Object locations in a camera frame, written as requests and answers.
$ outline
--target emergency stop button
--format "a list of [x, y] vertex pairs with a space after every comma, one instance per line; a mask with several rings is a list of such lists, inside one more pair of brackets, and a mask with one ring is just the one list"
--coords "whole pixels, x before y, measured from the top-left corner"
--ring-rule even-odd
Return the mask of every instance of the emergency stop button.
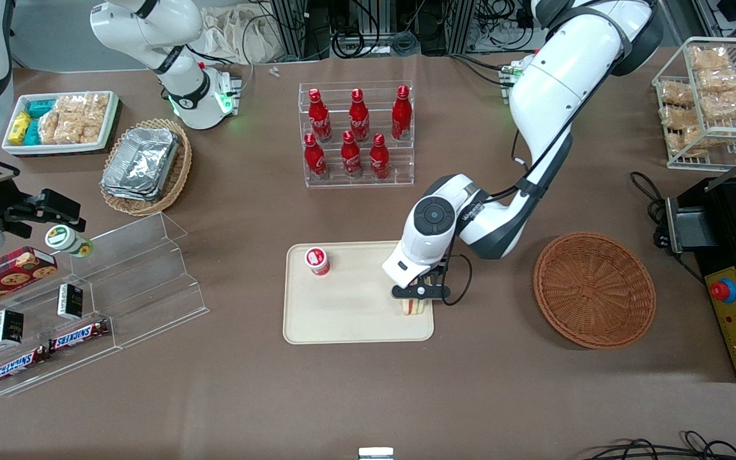
[[709, 286], [709, 293], [716, 300], [732, 303], [736, 300], [736, 285], [730, 279], [720, 279]]

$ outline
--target table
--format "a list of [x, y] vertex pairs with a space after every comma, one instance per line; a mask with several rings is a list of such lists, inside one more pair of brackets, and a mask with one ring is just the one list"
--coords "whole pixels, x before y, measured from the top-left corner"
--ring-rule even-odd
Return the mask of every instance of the table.
[[[399, 238], [409, 209], [444, 174], [465, 173], [489, 192], [508, 187], [522, 173], [508, 158], [515, 128], [499, 90], [447, 58], [279, 65], [278, 79], [258, 68], [239, 116], [188, 130], [195, 163], [167, 212], [190, 233], [187, 268], [212, 312], [0, 399], [0, 459], [354, 458], [360, 446], [389, 445], [398, 458], [572, 460], [616, 439], [681, 445], [686, 429], [736, 445], [736, 384], [706, 289], [652, 245], [647, 199], [628, 178], [640, 170], [674, 196], [703, 177], [662, 165], [649, 82], [672, 52], [604, 83], [573, 123], [569, 159], [520, 244], [504, 260], [473, 258], [465, 300], [437, 306], [433, 337], [416, 343], [290, 346], [281, 335], [286, 251]], [[417, 85], [417, 183], [307, 190], [299, 82], [371, 79]], [[149, 71], [17, 70], [15, 82], [17, 95], [116, 91], [120, 130], [173, 117]], [[517, 153], [526, 155], [521, 141]], [[88, 236], [132, 221], [100, 197], [103, 155], [8, 160], [23, 171], [23, 191], [52, 187], [79, 201]], [[33, 245], [42, 247], [44, 229]], [[654, 324], [627, 349], [579, 349], [535, 305], [539, 252], [584, 230], [625, 244], [655, 282]], [[8, 248], [22, 242], [9, 238]], [[457, 263], [456, 289], [465, 274]]]

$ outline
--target empty wicker basket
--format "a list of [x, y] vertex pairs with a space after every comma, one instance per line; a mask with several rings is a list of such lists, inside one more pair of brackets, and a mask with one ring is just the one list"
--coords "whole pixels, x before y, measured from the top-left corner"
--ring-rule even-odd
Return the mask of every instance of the empty wicker basket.
[[655, 315], [655, 288], [642, 262], [598, 233], [570, 233], [547, 245], [535, 264], [533, 290], [549, 324], [592, 349], [636, 342]]

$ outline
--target coca-cola bottle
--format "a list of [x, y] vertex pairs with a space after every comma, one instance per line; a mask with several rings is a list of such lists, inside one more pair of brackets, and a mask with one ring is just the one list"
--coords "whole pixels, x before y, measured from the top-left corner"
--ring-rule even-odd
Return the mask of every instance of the coca-cola bottle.
[[309, 165], [310, 177], [313, 181], [324, 181], [328, 178], [328, 167], [325, 165], [325, 154], [316, 143], [314, 134], [307, 133], [303, 139], [306, 144], [306, 165]]
[[362, 98], [360, 88], [351, 91], [351, 110], [348, 111], [348, 116], [351, 118], [351, 131], [354, 131], [354, 139], [357, 142], [367, 141], [371, 131], [368, 126], [368, 107], [365, 106]]
[[385, 136], [374, 134], [374, 146], [371, 147], [371, 176], [374, 181], [383, 181], [388, 178], [388, 148], [385, 146]]
[[397, 101], [394, 102], [394, 108], [391, 110], [391, 136], [398, 141], [411, 139], [411, 117], [414, 111], [411, 101], [408, 101], [410, 95], [411, 88], [406, 85], [400, 85], [397, 88]]
[[350, 180], [358, 180], [362, 177], [360, 146], [354, 142], [354, 133], [350, 129], [346, 129], [342, 133], [342, 149], [339, 153], [342, 155], [342, 166], [345, 168], [345, 175]]
[[322, 96], [319, 95], [317, 88], [309, 90], [309, 118], [312, 120], [312, 130], [318, 139], [318, 142], [331, 141], [331, 119], [328, 116], [328, 107], [322, 102]]

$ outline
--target red cookie box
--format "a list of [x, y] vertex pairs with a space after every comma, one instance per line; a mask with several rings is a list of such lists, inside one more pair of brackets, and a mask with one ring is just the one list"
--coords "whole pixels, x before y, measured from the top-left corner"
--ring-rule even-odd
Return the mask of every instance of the red cookie box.
[[32, 247], [0, 257], [0, 299], [58, 271], [56, 259]]

